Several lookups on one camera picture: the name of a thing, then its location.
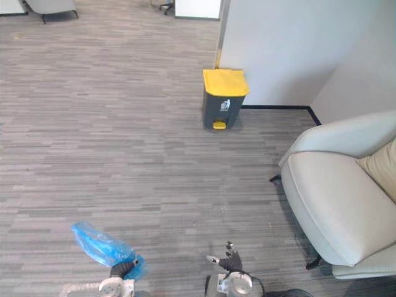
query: gray trash can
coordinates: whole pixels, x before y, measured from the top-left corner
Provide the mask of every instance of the gray trash can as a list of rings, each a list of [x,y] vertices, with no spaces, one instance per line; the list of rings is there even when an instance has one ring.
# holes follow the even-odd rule
[[[249,87],[243,71],[231,69],[204,70],[204,127],[229,129],[238,116]]]

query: white wall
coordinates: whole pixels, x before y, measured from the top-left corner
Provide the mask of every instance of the white wall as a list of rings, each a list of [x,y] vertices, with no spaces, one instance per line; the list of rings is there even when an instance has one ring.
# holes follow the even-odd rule
[[[245,105],[310,105],[378,2],[231,0],[220,68],[245,70]]]
[[[322,123],[396,109],[395,44],[395,0],[386,0],[312,103]]]
[[[222,0],[177,0],[177,17],[203,17],[218,19]]]

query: blue plastic bag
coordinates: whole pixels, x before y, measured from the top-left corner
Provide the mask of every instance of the blue plastic bag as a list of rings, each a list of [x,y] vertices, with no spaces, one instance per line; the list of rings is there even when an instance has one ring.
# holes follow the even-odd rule
[[[88,222],[78,222],[72,225],[75,239],[83,251],[95,261],[107,267],[118,263],[130,262],[135,258],[139,263],[124,277],[124,279],[138,280],[145,273],[144,259],[136,255],[128,244],[112,238],[106,233],[97,231]]]

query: black baseboard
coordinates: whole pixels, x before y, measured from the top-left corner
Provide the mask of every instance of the black baseboard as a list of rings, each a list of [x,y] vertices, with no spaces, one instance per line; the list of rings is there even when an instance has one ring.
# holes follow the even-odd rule
[[[21,12],[21,13],[18,13],[18,14],[0,14],[0,17],[15,17],[15,16],[18,16],[18,15],[28,15],[28,14],[29,14],[29,11]]]
[[[213,18],[213,17],[177,17],[177,16],[175,16],[175,19],[178,19],[178,20],[215,20],[215,21],[220,20],[220,18]]]
[[[244,110],[306,110],[317,126],[322,124],[312,108],[306,105],[242,105],[241,108]]]
[[[307,108],[309,115],[311,115],[312,119],[314,120],[315,124],[317,126],[320,126],[322,123],[319,121],[319,119],[317,118],[316,114],[314,113],[314,111],[312,110],[312,108],[309,106]]]

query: yellow foot pedal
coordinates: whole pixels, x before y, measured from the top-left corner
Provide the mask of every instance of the yellow foot pedal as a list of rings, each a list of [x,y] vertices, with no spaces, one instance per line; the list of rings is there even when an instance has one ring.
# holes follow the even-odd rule
[[[224,122],[222,122],[222,121],[213,122],[213,129],[223,130],[225,128],[227,128],[227,125]]]

